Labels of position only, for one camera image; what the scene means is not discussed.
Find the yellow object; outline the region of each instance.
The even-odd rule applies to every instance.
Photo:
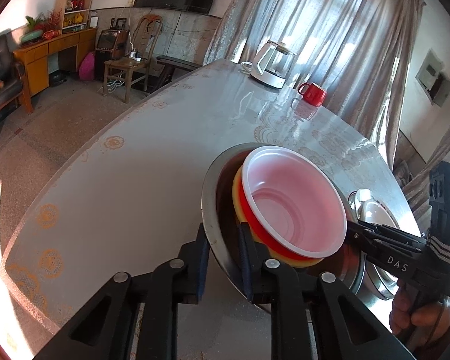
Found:
[[[81,22],[83,22],[83,15],[80,13],[77,13],[75,15],[75,17],[73,18],[73,20],[75,21],[76,24],[80,24]]]

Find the wooden desk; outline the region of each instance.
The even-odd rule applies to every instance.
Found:
[[[30,96],[48,88],[48,56],[58,54],[58,66],[64,71],[78,71],[85,56],[95,49],[96,28],[69,32],[13,52],[25,66]]]

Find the electrical box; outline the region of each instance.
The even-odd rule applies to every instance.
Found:
[[[439,107],[443,106],[450,94],[450,79],[443,69],[444,63],[438,59],[433,50],[429,50],[415,77],[428,99]]]

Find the green bowl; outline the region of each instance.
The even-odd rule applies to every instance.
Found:
[[[36,30],[29,33],[26,33],[25,35],[22,35],[20,37],[20,43],[30,42],[34,39],[40,38],[44,33],[44,30]]]

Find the curtain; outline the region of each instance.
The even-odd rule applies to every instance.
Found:
[[[412,181],[402,188],[413,215],[420,218],[429,209],[428,185],[430,184],[430,171],[441,161],[450,162],[450,127],[443,136],[439,145],[425,164],[425,168],[416,175]]]
[[[269,40],[296,55],[287,85],[328,91],[324,105],[377,145],[392,168],[423,0],[233,0],[204,64],[251,61]]]

